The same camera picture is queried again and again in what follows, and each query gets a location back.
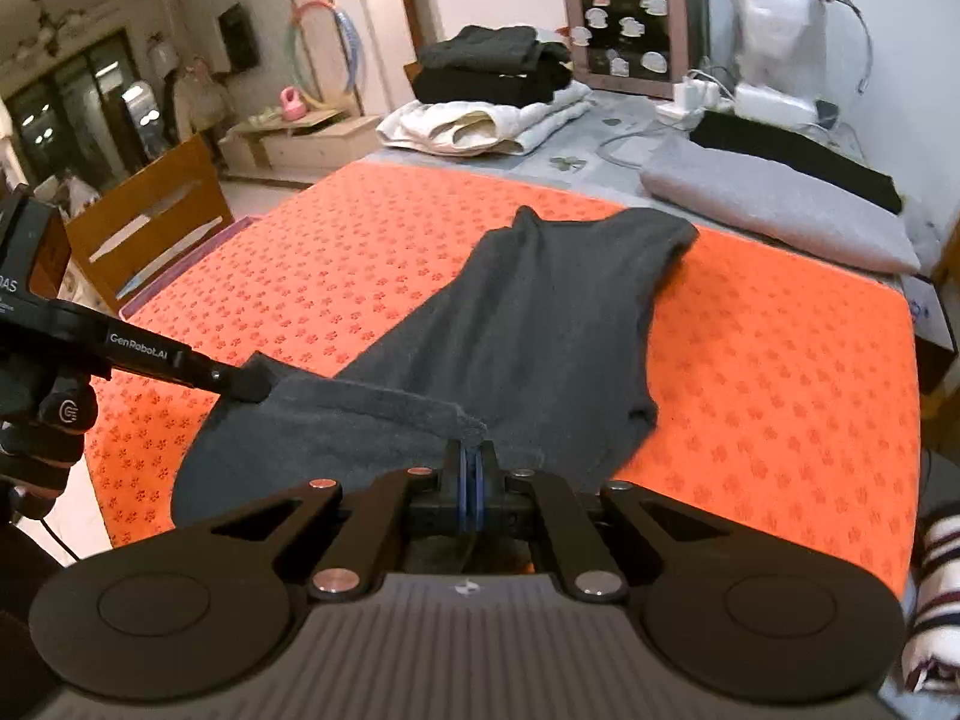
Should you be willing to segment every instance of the pink toy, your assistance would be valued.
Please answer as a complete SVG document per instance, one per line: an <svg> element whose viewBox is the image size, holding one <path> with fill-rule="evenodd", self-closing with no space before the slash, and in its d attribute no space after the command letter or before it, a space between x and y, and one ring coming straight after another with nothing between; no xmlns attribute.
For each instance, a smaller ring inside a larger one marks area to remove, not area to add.
<svg viewBox="0 0 960 720"><path fill-rule="evenodd" d="M283 109L283 120L285 122L296 122L297 119L306 116L306 103L292 86L288 86L280 92L280 107Z"/></svg>

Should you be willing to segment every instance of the gray ribbed panel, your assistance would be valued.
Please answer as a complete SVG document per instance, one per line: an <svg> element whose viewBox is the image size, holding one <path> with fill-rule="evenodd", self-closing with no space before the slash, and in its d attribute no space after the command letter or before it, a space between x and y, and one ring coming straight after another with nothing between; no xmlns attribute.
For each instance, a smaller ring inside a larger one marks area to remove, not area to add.
<svg viewBox="0 0 960 720"><path fill-rule="evenodd" d="M890 720L874 697L816 709L736 704L661 664L619 608L558 594L549 577L387 577L321 605L243 685L156 709L64 693L38 720Z"/></svg>

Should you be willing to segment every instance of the stack of folded clothes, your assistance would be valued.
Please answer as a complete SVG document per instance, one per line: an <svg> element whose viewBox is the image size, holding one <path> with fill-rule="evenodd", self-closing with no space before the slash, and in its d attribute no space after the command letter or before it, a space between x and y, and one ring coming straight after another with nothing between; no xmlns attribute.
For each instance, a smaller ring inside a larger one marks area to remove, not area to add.
<svg viewBox="0 0 960 720"><path fill-rule="evenodd" d="M419 53L424 69L414 79L414 94L421 103L553 103L554 92L573 78L563 64L569 61L563 43L539 42L531 26L465 26L452 40Z"/></svg>
<svg viewBox="0 0 960 720"><path fill-rule="evenodd" d="M443 156L526 154L590 108L562 43L531 26L466 26L419 54L416 100L384 119L386 146Z"/></svg>

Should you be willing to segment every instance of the gray cushion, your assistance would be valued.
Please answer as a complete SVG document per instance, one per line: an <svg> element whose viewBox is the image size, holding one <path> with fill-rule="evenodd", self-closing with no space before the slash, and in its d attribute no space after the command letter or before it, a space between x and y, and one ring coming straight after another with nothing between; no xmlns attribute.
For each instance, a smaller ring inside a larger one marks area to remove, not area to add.
<svg viewBox="0 0 960 720"><path fill-rule="evenodd" d="M678 137L650 156L640 179L653 196L842 265L881 274L920 269L899 217L778 162Z"/></svg>

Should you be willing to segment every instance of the dark gray garment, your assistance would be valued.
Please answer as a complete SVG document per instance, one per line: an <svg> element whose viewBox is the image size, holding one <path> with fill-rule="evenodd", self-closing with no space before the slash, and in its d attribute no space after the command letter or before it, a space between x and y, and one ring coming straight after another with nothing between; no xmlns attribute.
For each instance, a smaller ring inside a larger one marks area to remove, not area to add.
<svg viewBox="0 0 960 720"><path fill-rule="evenodd" d="M326 379L257 352L245 367L274 385L262 403L217 401L176 476L178 526L225 514L310 479L361 490L377 476L412 464L440 464L450 439L476 447L487 428L452 403L380 386ZM516 467L539 455L504 447Z"/></svg>
<svg viewBox="0 0 960 720"><path fill-rule="evenodd" d="M541 43L531 26L465 26L450 40L427 46L418 60L428 70L472 70L477 73L519 76L535 73L539 62L550 59L569 62L570 51L563 43Z"/></svg>
<svg viewBox="0 0 960 720"><path fill-rule="evenodd" d="M652 209L543 221L520 208L337 380L270 361L284 375L265 403L221 398L179 471L174 521L315 477L350 488L438 466L450 437L489 437L504 467L596 490L656 425L646 385L654 294L696 234Z"/></svg>

